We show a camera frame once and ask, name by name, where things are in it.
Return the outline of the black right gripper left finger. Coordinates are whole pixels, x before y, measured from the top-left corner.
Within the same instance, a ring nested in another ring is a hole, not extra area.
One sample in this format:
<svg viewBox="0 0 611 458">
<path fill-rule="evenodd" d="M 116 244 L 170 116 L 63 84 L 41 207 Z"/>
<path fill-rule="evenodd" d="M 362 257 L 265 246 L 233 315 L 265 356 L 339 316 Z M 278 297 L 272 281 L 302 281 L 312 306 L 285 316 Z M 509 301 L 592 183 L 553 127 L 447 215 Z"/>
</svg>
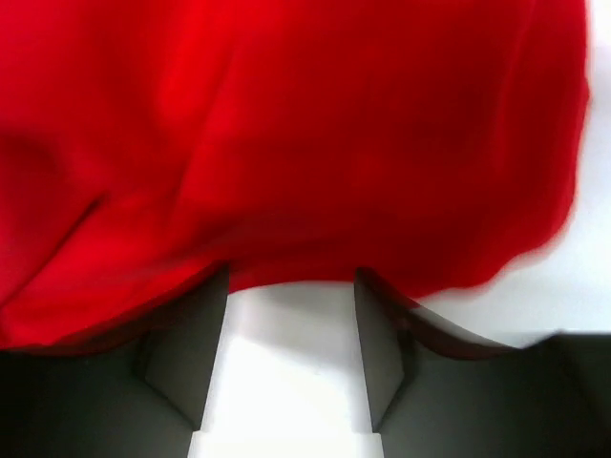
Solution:
<svg viewBox="0 0 611 458">
<path fill-rule="evenodd" d="M 2 352 L 2 456 L 187 456 L 206 407 L 228 286 L 221 265 L 75 355 Z"/>
</svg>

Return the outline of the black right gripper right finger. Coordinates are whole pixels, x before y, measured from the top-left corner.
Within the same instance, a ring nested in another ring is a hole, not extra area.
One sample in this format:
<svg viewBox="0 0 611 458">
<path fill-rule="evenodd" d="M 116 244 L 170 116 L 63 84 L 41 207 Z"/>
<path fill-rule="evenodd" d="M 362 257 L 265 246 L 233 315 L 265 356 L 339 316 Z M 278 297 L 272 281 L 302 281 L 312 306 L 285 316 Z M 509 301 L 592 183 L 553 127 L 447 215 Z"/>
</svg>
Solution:
<svg viewBox="0 0 611 458">
<path fill-rule="evenodd" d="M 357 270 L 372 430 L 388 457 L 606 457 L 610 338 L 481 339 Z"/>
</svg>

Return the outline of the red t shirt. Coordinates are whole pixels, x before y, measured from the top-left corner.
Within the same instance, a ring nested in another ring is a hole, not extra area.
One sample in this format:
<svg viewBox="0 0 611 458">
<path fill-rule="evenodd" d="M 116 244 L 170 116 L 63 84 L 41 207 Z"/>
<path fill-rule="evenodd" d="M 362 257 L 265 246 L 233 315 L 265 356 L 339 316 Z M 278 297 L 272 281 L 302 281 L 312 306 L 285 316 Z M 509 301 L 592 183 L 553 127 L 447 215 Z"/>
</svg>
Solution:
<svg viewBox="0 0 611 458">
<path fill-rule="evenodd" d="M 582 1 L 5 1 L 1 346 L 101 349 L 230 287 L 422 298 L 551 241 Z"/>
</svg>

